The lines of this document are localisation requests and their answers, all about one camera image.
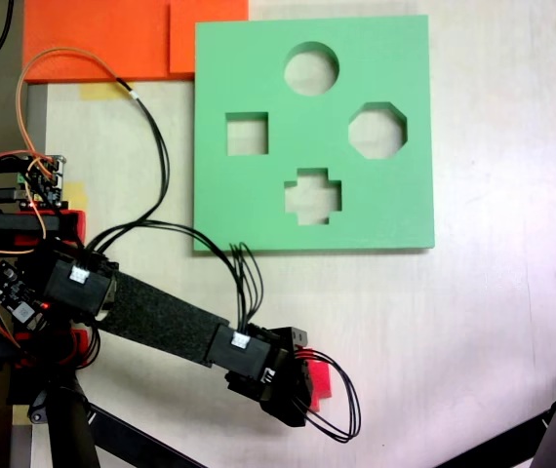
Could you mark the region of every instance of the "cable connector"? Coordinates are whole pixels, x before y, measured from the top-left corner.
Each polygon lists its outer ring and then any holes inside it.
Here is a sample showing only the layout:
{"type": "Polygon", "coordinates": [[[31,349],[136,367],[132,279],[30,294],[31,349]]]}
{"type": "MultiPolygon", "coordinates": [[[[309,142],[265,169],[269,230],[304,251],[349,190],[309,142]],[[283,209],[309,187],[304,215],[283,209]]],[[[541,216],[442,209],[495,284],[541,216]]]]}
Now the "cable connector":
{"type": "Polygon", "coordinates": [[[230,341],[230,344],[232,344],[233,346],[237,346],[238,348],[241,349],[246,349],[248,347],[249,342],[250,342],[249,336],[236,331],[232,334],[232,341],[230,341]]]}
{"type": "Polygon", "coordinates": [[[87,279],[90,277],[90,271],[79,268],[76,265],[72,265],[72,270],[70,270],[70,280],[75,283],[80,283],[84,285],[87,279]]]}

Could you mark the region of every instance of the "black foam segment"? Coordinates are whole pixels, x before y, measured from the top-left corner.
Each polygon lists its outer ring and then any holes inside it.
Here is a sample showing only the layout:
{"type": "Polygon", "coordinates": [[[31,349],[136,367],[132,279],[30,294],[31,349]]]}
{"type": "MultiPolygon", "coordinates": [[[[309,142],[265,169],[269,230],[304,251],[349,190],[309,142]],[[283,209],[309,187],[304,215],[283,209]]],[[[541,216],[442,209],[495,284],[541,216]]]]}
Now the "black foam segment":
{"type": "Polygon", "coordinates": [[[99,329],[210,367],[207,353],[228,321],[124,273],[117,273],[115,303],[99,329]]]}

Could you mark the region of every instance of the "white table surface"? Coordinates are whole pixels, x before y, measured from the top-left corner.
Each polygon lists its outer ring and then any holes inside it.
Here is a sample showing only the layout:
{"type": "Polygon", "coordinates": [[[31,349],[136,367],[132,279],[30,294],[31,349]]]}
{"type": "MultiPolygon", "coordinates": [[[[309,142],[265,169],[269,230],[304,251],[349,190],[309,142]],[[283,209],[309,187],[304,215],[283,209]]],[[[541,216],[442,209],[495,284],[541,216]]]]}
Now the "white table surface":
{"type": "MultiPolygon", "coordinates": [[[[437,245],[426,253],[259,257],[256,322],[296,326],[352,376],[361,435],[290,429],[226,390],[224,370],[103,333],[80,372],[92,402],[212,467],[431,467],[556,398],[556,0],[251,0],[251,19],[427,14],[437,245]]],[[[193,85],[140,83],[172,157],[158,218],[191,223],[193,85]]],[[[157,194],[151,133],[126,100],[48,90],[46,148],[89,196],[88,237],[157,194]]],[[[123,271],[236,320],[218,260],[137,231],[109,251],[123,271]]],[[[322,412],[345,422],[338,379],[322,412]]],[[[50,466],[36,427],[33,466],[50,466]]],[[[126,466],[102,455],[103,467],[126,466]]]]}

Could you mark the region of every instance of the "wire bundle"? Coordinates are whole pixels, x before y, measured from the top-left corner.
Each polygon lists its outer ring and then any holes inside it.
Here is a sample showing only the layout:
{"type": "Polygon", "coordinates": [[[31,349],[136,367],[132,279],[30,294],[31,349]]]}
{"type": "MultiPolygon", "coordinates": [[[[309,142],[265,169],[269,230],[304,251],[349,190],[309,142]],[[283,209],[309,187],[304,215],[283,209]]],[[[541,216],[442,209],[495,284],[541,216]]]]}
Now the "wire bundle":
{"type": "Polygon", "coordinates": [[[233,244],[230,245],[230,251],[232,252],[232,262],[236,272],[235,282],[237,283],[237,331],[241,333],[248,332],[248,324],[250,319],[252,319],[255,314],[260,309],[262,300],[265,295],[264,284],[262,282],[262,275],[260,274],[260,269],[258,268],[257,260],[255,256],[250,251],[250,248],[243,242],[239,243],[238,246],[233,244]],[[252,260],[255,269],[257,271],[258,286],[255,281],[255,276],[252,274],[250,265],[246,261],[246,254],[252,260]]]}
{"type": "Polygon", "coordinates": [[[340,375],[340,378],[343,380],[343,383],[345,384],[345,390],[347,391],[347,402],[349,404],[349,429],[347,431],[343,431],[342,429],[337,428],[334,424],[329,422],[324,417],[320,416],[316,412],[310,411],[307,404],[300,398],[293,397],[293,403],[299,410],[299,412],[301,412],[306,420],[313,426],[315,426],[317,429],[319,429],[321,432],[326,434],[334,441],[342,444],[347,444],[349,441],[358,436],[361,428],[360,403],[358,402],[358,395],[356,395],[354,384],[352,383],[347,373],[345,373],[341,366],[338,365],[337,361],[335,361],[327,354],[324,354],[320,351],[315,351],[313,349],[301,349],[296,352],[295,356],[298,360],[319,361],[322,363],[326,363],[329,366],[335,368],[335,370],[340,375]],[[323,424],[312,420],[308,416],[309,412],[323,424]]]}

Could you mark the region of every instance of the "octagonal hole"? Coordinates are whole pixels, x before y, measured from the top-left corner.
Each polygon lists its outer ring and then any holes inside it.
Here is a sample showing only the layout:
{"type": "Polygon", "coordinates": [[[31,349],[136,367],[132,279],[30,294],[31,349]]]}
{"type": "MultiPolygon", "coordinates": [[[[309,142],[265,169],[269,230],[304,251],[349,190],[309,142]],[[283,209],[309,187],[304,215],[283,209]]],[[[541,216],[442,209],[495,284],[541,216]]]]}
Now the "octagonal hole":
{"type": "Polygon", "coordinates": [[[349,142],[367,159],[388,159],[408,141],[407,119],[390,102],[368,102],[354,115],[349,142]]]}
{"type": "Polygon", "coordinates": [[[287,56],[285,81],[296,93],[305,96],[323,95],[338,78],[338,59],[328,46],[305,42],[287,56]]]}

